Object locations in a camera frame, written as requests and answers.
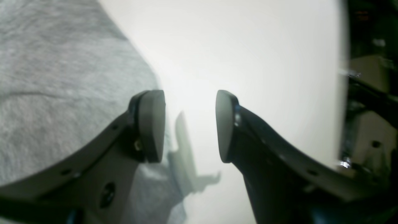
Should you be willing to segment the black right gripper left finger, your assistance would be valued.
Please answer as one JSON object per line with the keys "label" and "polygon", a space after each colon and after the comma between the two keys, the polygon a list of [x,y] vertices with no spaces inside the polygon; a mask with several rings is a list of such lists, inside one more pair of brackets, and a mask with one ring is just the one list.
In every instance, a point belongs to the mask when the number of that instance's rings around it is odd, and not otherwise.
{"label": "black right gripper left finger", "polygon": [[23,224],[118,224],[140,163],[159,163],[163,90],[133,96],[128,110],[63,161],[1,187],[1,218]]}

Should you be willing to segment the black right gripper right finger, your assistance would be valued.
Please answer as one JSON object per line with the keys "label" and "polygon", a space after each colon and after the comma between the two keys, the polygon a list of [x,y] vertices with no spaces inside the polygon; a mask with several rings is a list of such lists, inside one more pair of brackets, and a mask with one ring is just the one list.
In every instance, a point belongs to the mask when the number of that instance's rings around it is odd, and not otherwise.
{"label": "black right gripper right finger", "polygon": [[388,187],[357,182],[302,153],[219,90],[221,160],[242,173],[258,224],[396,224],[397,176]]}

